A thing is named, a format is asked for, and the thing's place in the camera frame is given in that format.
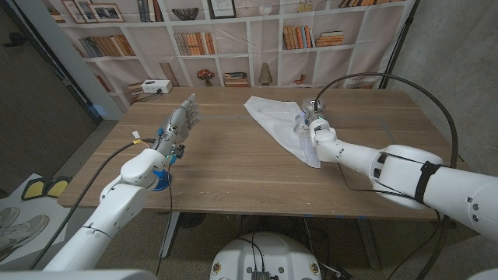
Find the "bookshelf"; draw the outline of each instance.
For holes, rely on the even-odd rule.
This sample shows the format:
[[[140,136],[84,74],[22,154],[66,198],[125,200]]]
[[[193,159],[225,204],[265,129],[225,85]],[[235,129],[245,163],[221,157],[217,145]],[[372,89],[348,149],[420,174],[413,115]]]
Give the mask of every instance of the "bookshelf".
[[[383,71],[414,2],[339,9],[341,0],[326,0],[315,4],[312,12],[296,12],[299,0],[264,0],[266,5],[273,6],[268,16],[260,16],[260,4],[253,1],[253,16],[210,19],[206,0],[159,0],[164,21],[142,23],[136,0],[123,0],[117,5],[124,23],[77,24],[59,0],[50,1],[66,20],[59,26],[83,54],[86,52],[80,37],[124,35],[128,40],[136,56],[83,58],[95,75],[103,77],[111,89],[109,94],[123,111],[131,106],[126,85],[145,79],[166,79],[160,63],[170,64],[180,86],[204,86],[196,73],[207,68],[216,74],[214,86],[224,86],[225,72],[246,72],[250,86],[260,87],[258,79],[265,62],[272,73],[270,86],[278,87],[321,87],[342,75]],[[180,21],[171,12],[193,7],[198,7],[199,13],[191,21]],[[339,46],[286,50],[282,31],[288,25],[308,25],[315,39],[321,32],[342,30],[344,41]],[[174,34],[196,32],[214,33],[217,54],[180,55]],[[301,74],[307,75],[305,82],[294,84]],[[376,81],[350,79],[338,87],[372,85]]]

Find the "metal stand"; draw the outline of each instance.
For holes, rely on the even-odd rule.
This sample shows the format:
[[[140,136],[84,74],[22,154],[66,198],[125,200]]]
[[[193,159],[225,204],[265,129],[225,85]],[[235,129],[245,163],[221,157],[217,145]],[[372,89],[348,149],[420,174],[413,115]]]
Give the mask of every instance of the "metal stand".
[[[373,269],[381,268],[381,261],[379,260],[379,254],[377,253],[374,233],[372,232],[370,221],[367,219],[357,219],[356,226],[358,227],[363,246],[365,247],[368,264]]]
[[[168,219],[171,219],[171,222],[170,222],[170,228],[168,229],[168,232],[166,233],[163,240],[163,253],[161,254],[162,258],[166,258],[170,255],[174,236],[177,233],[178,217],[180,217],[179,212],[171,212],[168,215]]]

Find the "wooden table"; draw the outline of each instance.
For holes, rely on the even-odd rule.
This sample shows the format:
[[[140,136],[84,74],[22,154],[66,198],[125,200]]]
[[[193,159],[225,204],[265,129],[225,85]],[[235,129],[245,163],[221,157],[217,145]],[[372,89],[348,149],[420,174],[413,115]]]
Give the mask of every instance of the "wooden table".
[[[434,219],[430,209],[411,210],[374,193],[349,190],[336,163],[314,169],[282,148],[254,121],[243,104],[251,96],[301,103],[319,89],[177,88],[170,94],[136,103],[78,172],[58,199],[72,205],[99,165],[116,149],[142,137],[155,137],[159,125],[191,93],[200,103],[202,121],[184,142],[183,159],[172,167],[175,212],[306,215],[368,219]],[[331,89],[324,94],[326,115],[338,138],[382,149],[396,143],[425,149],[450,160],[450,145],[402,91]],[[103,187],[123,163],[138,155],[135,145],[117,155],[81,202],[96,207]],[[460,161],[459,168],[465,168]],[[350,187],[371,189],[368,179],[342,168]],[[169,211],[169,191],[154,192],[146,208]]]

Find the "sneaker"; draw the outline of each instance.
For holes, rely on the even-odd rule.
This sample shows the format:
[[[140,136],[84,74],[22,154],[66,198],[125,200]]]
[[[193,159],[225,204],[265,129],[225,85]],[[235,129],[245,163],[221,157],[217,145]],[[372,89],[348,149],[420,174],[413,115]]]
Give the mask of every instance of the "sneaker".
[[[19,209],[16,207],[8,207],[0,211],[0,229],[6,228],[16,221],[19,215]]]
[[[35,239],[45,229],[48,221],[46,215],[38,215],[20,225],[0,229],[0,261],[15,249]]]

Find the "white cloth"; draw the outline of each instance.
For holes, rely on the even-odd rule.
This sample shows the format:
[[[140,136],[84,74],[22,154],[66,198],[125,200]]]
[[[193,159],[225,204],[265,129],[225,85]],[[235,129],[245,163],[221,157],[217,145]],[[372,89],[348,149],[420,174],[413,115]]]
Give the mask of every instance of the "white cloth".
[[[303,112],[296,102],[281,102],[252,96],[245,104],[247,112],[284,149],[303,163],[320,168],[316,150],[304,125]]]

